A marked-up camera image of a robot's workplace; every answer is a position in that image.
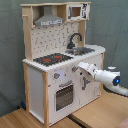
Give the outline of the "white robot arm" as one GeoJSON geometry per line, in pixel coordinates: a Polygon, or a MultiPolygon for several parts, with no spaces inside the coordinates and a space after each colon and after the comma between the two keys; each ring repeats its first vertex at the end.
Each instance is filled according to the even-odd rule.
{"type": "Polygon", "coordinates": [[[116,72],[101,70],[94,64],[80,62],[78,68],[88,81],[98,81],[110,91],[128,97],[128,90],[119,86],[120,75],[116,72]]]}

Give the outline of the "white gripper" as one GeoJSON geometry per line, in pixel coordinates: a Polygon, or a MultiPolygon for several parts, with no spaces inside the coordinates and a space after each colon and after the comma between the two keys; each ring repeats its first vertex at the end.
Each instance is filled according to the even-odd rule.
{"type": "Polygon", "coordinates": [[[80,62],[78,68],[81,70],[82,74],[88,81],[95,80],[95,74],[98,68],[94,64],[80,62]]]}

